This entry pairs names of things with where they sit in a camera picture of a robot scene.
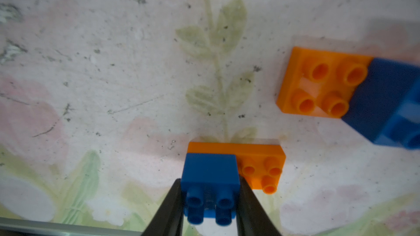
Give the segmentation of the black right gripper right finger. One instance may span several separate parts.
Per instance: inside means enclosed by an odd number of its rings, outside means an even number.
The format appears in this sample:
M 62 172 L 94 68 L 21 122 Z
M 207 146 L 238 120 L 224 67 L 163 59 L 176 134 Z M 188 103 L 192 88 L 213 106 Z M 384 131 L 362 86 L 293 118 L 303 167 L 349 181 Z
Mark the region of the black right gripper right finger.
M 242 176 L 240 176 L 236 225 L 239 236 L 282 236 Z

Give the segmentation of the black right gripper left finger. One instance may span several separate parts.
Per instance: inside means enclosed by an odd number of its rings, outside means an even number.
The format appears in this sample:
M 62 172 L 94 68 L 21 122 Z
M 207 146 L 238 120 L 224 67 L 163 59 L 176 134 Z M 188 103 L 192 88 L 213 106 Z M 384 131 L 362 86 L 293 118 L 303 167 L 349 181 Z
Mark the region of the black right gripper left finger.
M 176 179 L 142 236 L 181 236 L 184 199 L 180 179 Z

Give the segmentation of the orange lego brick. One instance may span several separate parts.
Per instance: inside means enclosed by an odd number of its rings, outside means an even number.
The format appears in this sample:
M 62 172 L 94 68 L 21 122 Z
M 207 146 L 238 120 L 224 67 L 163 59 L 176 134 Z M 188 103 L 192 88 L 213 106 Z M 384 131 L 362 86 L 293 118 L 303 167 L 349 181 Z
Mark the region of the orange lego brick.
M 373 59 L 294 47 L 276 104 L 287 114 L 342 118 Z
M 238 172 L 253 190 L 277 191 L 286 155 L 280 145 L 190 142 L 188 153 L 226 154 L 237 158 Z

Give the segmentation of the small blue lego brick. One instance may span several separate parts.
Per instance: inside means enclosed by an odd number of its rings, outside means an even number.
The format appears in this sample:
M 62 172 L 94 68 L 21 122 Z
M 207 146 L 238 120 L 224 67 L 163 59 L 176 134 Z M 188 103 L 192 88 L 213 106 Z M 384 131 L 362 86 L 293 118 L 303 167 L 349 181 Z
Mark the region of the small blue lego brick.
M 420 68 L 375 58 L 342 120 L 376 145 L 420 148 Z

